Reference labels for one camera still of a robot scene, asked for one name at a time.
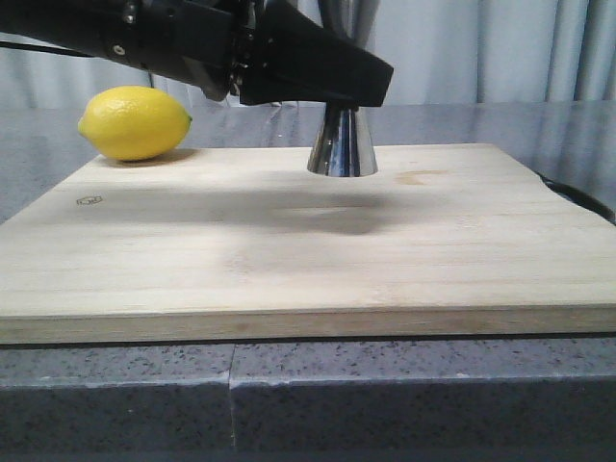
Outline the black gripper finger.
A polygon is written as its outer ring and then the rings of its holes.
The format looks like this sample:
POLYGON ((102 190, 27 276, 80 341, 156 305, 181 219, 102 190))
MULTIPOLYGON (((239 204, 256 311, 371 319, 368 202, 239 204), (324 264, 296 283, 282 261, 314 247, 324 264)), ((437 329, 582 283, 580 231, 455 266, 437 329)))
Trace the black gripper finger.
POLYGON ((320 1, 317 24, 287 1, 268 1, 240 73, 241 103, 381 106, 394 69, 366 49, 378 6, 377 1, 320 1))

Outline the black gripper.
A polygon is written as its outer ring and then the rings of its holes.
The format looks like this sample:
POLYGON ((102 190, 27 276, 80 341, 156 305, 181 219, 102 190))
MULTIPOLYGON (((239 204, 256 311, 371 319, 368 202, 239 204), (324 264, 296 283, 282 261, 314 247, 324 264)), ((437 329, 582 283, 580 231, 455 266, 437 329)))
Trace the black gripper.
POLYGON ((28 51, 96 57, 200 88, 231 90, 234 46, 257 1, 4 1, 1 30, 28 51))

